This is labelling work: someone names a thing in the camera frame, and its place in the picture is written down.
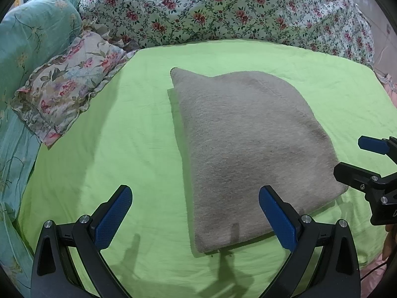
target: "white floral fabric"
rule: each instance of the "white floral fabric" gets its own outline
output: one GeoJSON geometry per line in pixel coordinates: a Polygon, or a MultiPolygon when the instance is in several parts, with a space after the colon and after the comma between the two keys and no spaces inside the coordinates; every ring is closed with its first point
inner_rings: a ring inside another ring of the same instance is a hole
{"type": "Polygon", "coordinates": [[[84,31],[64,55],[35,69],[15,92],[12,108],[48,147],[89,107],[128,60],[126,52],[93,31],[84,31]]]}
{"type": "Polygon", "coordinates": [[[249,38],[374,62],[370,25],[352,0],[81,0],[79,12],[141,48],[249,38]]]}

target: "screw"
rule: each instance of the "screw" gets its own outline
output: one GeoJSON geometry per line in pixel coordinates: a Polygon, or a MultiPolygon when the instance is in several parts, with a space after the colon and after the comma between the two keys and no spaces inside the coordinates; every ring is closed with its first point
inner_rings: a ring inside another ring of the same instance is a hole
{"type": "Polygon", "coordinates": [[[347,222],[345,220],[339,220],[339,225],[341,227],[346,227],[347,226],[347,222]]]}
{"type": "Polygon", "coordinates": [[[302,215],[302,222],[309,224],[312,221],[312,218],[309,215],[302,215]]]}
{"type": "Polygon", "coordinates": [[[49,227],[51,227],[52,226],[52,221],[51,220],[48,220],[48,221],[45,221],[44,222],[44,227],[45,228],[49,228],[49,227]]]}
{"type": "Polygon", "coordinates": [[[87,223],[89,220],[90,220],[90,216],[88,215],[83,215],[82,217],[79,218],[79,222],[83,224],[87,223]]]}

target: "green bed sheet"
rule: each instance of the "green bed sheet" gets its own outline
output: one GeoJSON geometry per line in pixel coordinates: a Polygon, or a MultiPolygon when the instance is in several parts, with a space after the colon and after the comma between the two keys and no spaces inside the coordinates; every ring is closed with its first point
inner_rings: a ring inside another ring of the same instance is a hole
{"type": "MultiPolygon", "coordinates": [[[[386,156],[357,146],[361,135],[397,135],[396,109],[369,68],[252,40],[155,47],[139,51],[52,149],[41,146],[17,226],[34,250],[45,220],[74,222],[126,184],[133,191],[132,208],[102,254],[134,298],[256,298],[288,252],[273,234],[213,254],[195,251],[188,155],[169,76],[173,67],[207,76],[232,71],[278,76],[303,95],[341,161],[382,175],[394,172],[386,156]]],[[[370,225],[369,205],[357,190],[312,216],[349,222],[361,266],[382,249],[384,227],[370,225]]],[[[92,291],[81,262],[76,264],[92,291]]]]}

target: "gray garment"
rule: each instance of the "gray garment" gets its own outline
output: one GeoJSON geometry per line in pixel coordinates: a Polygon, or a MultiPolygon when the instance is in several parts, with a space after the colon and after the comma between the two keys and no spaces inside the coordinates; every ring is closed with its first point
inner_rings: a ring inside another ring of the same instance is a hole
{"type": "Polygon", "coordinates": [[[208,252],[271,232],[258,201],[271,185],[299,214],[341,195],[332,143],[286,81],[262,72],[171,71],[189,147],[195,245],[208,252]]]}

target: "pink fabric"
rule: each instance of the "pink fabric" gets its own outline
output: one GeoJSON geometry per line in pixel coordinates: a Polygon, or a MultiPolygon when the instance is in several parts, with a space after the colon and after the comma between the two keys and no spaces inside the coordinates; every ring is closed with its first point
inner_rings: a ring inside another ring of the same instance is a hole
{"type": "MultiPolygon", "coordinates": [[[[382,260],[382,254],[380,254],[368,266],[360,270],[360,277],[364,277],[368,272],[370,272],[372,269],[376,268],[382,263],[384,263],[384,261],[382,260]]],[[[380,279],[382,279],[385,270],[386,266],[384,265],[362,280],[361,298],[367,298],[369,296],[373,289],[378,285],[380,279]]]]}
{"type": "Polygon", "coordinates": [[[394,106],[397,107],[397,84],[393,82],[393,79],[390,76],[390,74],[387,74],[386,76],[376,74],[376,76],[378,77],[379,81],[382,83],[385,91],[388,93],[394,106]]]}

